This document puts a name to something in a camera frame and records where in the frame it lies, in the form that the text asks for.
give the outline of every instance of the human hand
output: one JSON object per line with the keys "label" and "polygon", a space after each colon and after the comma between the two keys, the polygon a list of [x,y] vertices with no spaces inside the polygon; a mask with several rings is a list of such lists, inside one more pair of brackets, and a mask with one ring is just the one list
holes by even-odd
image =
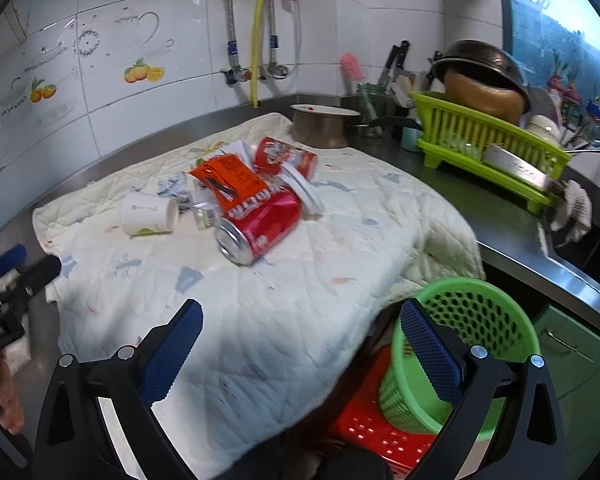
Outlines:
{"label": "human hand", "polygon": [[24,428],[24,411],[20,405],[4,350],[0,350],[0,425],[12,435]]}

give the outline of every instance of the metal faucet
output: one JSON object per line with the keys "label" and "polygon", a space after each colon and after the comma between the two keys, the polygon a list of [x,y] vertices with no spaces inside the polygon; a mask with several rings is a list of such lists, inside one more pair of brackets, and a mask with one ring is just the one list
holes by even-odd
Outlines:
{"label": "metal faucet", "polygon": [[227,54],[231,61],[229,70],[221,70],[229,86],[236,83],[244,83],[251,79],[251,70],[242,68],[238,59],[238,43],[235,38],[234,0],[226,0],[226,13],[229,22],[229,41],[227,43]]}
{"label": "metal faucet", "polygon": [[276,34],[276,7],[275,0],[269,0],[269,65],[262,67],[260,79],[268,77],[273,79],[286,79],[289,68],[278,64],[276,50],[278,49],[278,35]]}

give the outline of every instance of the red plastic basket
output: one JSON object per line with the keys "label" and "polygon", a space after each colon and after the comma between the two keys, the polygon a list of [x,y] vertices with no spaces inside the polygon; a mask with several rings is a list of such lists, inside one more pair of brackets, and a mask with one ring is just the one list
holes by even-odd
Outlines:
{"label": "red plastic basket", "polygon": [[327,438],[365,447],[382,456],[394,473],[407,474],[427,452],[435,435],[411,434],[389,424],[378,406],[380,382],[391,362],[390,346],[375,357],[362,386],[327,428]]}

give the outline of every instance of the blue gripper pad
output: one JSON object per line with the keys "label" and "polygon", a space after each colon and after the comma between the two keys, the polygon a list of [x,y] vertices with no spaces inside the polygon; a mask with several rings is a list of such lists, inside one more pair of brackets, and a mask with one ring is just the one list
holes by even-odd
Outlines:
{"label": "blue gripper pad", "polygon": [[187,300],[169,323],[168,333],[158,344],[154,353],[142,367],[140,397],[150,408],[154,402],[163,400],[193,345],[202,332],[202,307],[197,301]]}
{"label": "blue gripper pad", "polygon": [[400,326],[440,400],[457,406],[462,399],[462,370],[430,323],[411,300],[402,305]]}
{"label": "blue gripper pad", "polygon": [[11,269],[24,263],[27,257],[27,250],[24,245],[17,244],[0,256],[0,278]]}

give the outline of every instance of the green plastic basket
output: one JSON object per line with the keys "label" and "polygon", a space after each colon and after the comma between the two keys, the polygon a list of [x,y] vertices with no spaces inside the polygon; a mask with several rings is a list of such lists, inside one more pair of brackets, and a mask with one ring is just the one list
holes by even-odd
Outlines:
{"label": "green plastic basket", "polygon": [[482,156],[489,144],[496,144],[557,179],[571,160],[569,153],[506,121],[445,101],[439,92],[410,95],[424,129],[418,145],[425,153],[425,166],[435,169],[446,161],[481,176],[525,198],[533,214],[554,202],[551,194],[483,164]]}
{"label": "green plastic basket", "polygon": [[[471,278],[448,278],[423,288],[416,296],[431,317],[450,326],[469,346],[484,346],[494,357],[524,362],[540,353],[534,327],[522,308],[499,288]],[[379,403],[384,418],[407,433],[438,434],[451,414],[451,404],[438,398],[418,359],[394,329],[392,364],[382,378]],[[488,440],[498,423],[503,399],[491,403],[478,440]]]}

